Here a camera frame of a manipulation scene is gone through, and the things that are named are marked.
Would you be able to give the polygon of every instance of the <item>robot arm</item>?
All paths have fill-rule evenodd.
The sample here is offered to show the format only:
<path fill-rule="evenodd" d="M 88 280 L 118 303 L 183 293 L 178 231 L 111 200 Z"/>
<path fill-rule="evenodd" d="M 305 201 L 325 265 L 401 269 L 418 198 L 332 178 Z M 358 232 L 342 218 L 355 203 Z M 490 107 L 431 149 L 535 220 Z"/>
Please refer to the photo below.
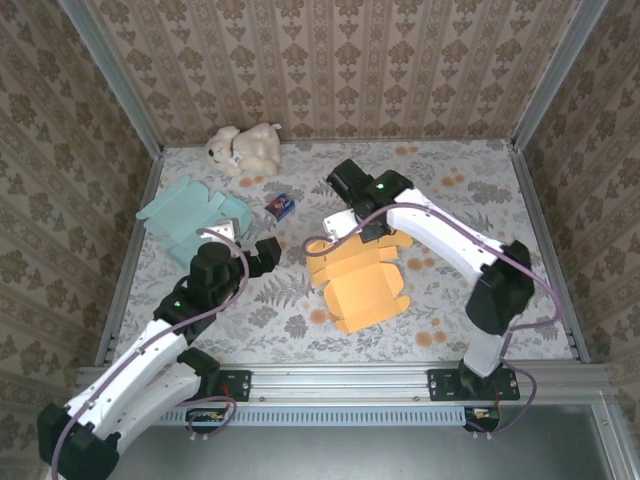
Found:
<path fill-rule="evenodd" d="M 374 179 L 353 161 L 346 160 L 333 170 L 327 182 L 351 207 L 324 220 L 325 232 L 332 241 L 343 238 L 364 218 L 394 203 L 429 207 L 432 212 L 438 212 L 439 216 L 476 238 L 478 243 L 433 215 L 404 207 L 388 210 L 360 231 L 364 242 L 375 240 L 393 230 L 403 231 L 451 263 L 474 285 L 466 307 L 473 325 L 471 342 L 461 369 L 466 367 L 470 370 L 471 377 L 489 377 L 500 365 L 509 323 L 524 311 L 534 289 L 529 277 L 477 245 L 485 244 L 502 250 L 521 265 L 531 268 L 527 247 L 520 242 L 503 245 L 472 230 L 435 206 L 410 180 L 392 170 Z"/>
<path fill-rule="evenodd" d="M 232 221 L 213 230 L 235 241 Z M 257 242 L 256 249 L 257 256 L 245 252 L 250 277 L 271 272 L 280 261 L 281 250 L 275 238 Z M 215 321 L 215 315 L 167 333 L 144 351 L 141 346 L 160 332 L 222 305 L 237 292 L 243 274 L 240 259 L 233 257 L 227 245 L 215 238 L 202 245 L 191 261 L 189 275 L 162 300 L 154 319 L 118 361 L 64 407 L 49 404 L 40 412 L 40 458 L 51 464 L 63 428 L 121 368 L 121 374 L 95 402 L 89 403 L 64 440 L 58 466 L 67 480 L 106 479 L 119 455 L 168 410 L 185 400 L 215 395 L 220 364 L 197 348 L 189 348 Z M 139 355 L 123 367 L 134 353 Z"/>

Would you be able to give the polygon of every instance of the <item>patterned wallpaper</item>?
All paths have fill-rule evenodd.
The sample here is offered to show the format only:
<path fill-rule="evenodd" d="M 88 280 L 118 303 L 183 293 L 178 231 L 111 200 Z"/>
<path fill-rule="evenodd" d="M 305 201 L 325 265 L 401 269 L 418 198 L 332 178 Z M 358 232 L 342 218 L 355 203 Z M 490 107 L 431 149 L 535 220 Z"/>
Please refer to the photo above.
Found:
<path fill-rule="evenodd" d="M 508 137 L 579 0 L 89 0 L 167 144 Z"/>
<path fill-rule="evenodd" d="M 0 478 L 92 364 L 150 159 L 57 2 L 0 2 Z"/>
<path fill-rule="evenodd" d="M 609 2 L 525 155 L 591 354 L 638 441 L 640 2 Z"/>

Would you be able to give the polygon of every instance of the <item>floral tablecloth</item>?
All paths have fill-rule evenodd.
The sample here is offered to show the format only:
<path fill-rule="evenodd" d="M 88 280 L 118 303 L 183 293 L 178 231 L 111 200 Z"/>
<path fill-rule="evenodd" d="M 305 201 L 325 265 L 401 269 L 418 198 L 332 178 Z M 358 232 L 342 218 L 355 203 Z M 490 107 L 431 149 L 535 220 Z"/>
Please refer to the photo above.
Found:
<path fill-rule="evenodd" d="M 167 149 L 158 192 L 185 174 L 213 192 L 232 192 L 254 214 L 243 247 L 277 236 L 283 246 L 280 265 L 252 279 L 239 304 L 218 315 L 195 346 L 224 363 L 416 362 L 459 360 L 468 343 L 464 312 L 472 285 L 423 245 L 400 250 L 397 261 L 411 306 L 403 314 L 346 335 L 334 325 L 305 268 L 302 241 L 322 234 L 322 219 L 345 205 L 324 179 L 351 158 L 374 177 L 394 169 L 410 178 L 444 210 L 474 229 L 510 243 L 519 239 L 531 250 L 535 270 L 544 267 L 507 144 L 488 141 L 410 143 L 301 143 L 282 146 L 276 177 L 231 179 L 214 172 L 201 148 Z M 296 201 L 281 222 L 264 210 L 280 193 Z M 159 301 L 186 272 L 147 235 L 140 254 L 116 355 L 121 354 L 151 318 Z M 552 303 L 540 289 L 518 322 L 549 317 Z M 571 358 L 561 325 L 518 332 L 509 353 L 516 359 Z"/>

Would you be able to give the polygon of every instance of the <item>small box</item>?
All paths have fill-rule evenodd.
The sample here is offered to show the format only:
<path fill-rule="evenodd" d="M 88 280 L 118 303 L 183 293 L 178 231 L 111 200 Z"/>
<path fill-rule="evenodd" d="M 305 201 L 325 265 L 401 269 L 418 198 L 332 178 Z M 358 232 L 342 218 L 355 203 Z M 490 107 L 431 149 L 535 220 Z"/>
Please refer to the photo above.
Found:
<path fill-rule="evenodd" d="M 281 193 L 274 201 L 265 207 L 265 210 L 276 217 L 276 220 L 279 222 L 287 213 L 293 210 L 295 206 L 295 202 L 286 193 Z"/>

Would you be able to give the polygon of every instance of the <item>teddy bear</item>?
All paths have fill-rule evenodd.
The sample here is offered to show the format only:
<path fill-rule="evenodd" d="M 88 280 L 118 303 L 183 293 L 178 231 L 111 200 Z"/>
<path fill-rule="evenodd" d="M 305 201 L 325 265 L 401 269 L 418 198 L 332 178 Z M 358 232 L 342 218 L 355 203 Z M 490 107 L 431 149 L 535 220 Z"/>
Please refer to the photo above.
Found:
<path fill-rule="evenodd" d="M 260 123 L 240 133 L 234 126 L 222 127 L 207 142 L 205 155 L 214 169 L 229 176 L 243 172 L 275 175 L 280 165 L 279 124 Z"/>

